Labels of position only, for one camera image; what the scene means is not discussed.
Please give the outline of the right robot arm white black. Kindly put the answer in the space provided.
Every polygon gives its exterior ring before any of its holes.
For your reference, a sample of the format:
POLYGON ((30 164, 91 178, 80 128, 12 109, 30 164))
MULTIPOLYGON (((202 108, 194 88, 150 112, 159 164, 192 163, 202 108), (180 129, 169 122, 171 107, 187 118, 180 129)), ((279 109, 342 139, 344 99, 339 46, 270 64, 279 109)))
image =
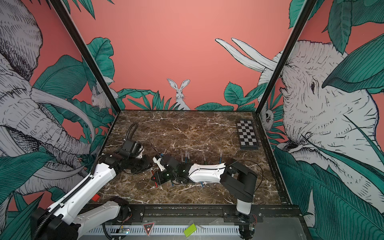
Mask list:
POLYGON ((258 176, 242 163, 232 159, 218 165, 199 165, 179 162, 171 155, 156 155, 153 163, 159 167, 151 177, 156 184, 219 183, 237 199, 239 221, 245 223, 250 219, 258 176))

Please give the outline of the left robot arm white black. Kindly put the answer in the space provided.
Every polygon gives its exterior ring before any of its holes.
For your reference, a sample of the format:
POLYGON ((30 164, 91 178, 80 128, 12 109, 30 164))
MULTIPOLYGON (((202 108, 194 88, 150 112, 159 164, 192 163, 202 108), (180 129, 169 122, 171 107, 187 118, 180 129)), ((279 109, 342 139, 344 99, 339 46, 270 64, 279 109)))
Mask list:
POLYGON ((112 153, 99 156, 87 177, 69 193, 46 210, 38 208, 34 211, 31 215, 33 240, 77 240, 109 220, 117 219, 124 223, 132 217, 129 203, 120 197, 113 197, 83 214, 80 211, 119 173, 135 175, 151 168, 152 164, 143 155, 143 145, 132 139, 138 126, 138 123, 131 124, 123 145, 112 153))

